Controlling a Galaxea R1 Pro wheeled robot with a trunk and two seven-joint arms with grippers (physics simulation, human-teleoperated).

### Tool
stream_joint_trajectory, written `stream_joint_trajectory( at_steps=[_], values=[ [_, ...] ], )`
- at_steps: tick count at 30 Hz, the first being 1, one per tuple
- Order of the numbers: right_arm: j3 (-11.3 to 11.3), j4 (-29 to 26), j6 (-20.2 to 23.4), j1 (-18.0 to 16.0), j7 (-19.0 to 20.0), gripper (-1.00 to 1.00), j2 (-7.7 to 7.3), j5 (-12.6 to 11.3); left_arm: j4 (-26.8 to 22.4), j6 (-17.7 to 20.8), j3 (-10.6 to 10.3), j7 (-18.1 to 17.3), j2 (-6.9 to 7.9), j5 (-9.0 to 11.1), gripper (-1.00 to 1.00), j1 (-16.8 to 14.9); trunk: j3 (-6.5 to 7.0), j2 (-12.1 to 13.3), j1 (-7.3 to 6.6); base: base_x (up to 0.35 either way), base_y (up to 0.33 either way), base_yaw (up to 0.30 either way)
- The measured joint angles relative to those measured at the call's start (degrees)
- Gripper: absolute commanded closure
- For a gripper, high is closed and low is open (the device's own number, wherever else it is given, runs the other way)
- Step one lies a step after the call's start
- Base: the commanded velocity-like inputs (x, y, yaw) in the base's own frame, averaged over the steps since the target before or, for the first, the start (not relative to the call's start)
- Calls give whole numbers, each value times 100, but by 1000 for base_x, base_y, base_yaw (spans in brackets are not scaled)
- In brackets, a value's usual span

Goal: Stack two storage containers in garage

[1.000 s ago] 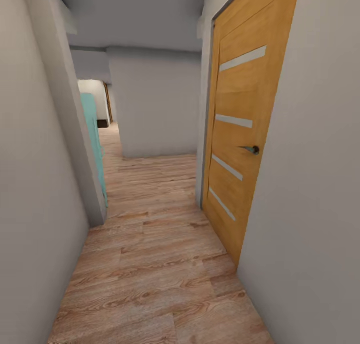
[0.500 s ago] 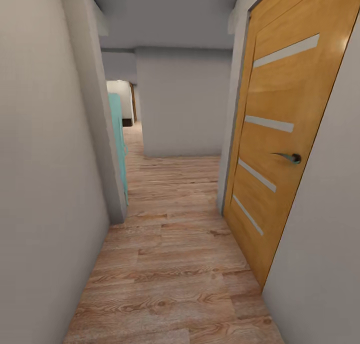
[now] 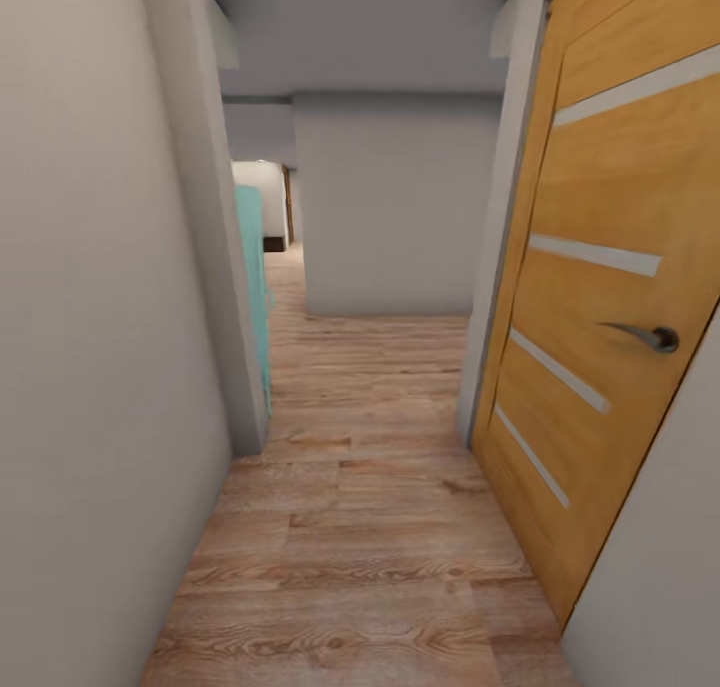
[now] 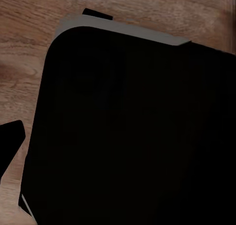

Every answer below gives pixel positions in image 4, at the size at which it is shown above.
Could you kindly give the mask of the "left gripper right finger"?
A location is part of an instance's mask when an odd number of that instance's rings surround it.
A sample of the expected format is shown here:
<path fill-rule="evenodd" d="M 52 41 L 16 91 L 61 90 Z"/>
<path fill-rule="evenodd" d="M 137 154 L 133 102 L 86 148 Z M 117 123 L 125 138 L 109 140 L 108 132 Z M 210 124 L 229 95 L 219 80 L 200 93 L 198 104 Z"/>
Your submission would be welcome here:
<path fill-rule="evenodd" d="M 220 137 L 236 159 L 236 122 L 225 120 Z"/>

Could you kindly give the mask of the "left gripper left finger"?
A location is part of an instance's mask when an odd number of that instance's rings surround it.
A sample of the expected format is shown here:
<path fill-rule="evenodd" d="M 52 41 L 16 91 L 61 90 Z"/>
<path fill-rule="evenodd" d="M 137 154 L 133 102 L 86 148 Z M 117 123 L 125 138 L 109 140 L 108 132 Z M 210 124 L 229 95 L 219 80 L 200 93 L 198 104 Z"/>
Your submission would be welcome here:
<path fill-rule="evenodd" d="M 21 120 L 0 125 L 0 179 L 25 138 Z"/>

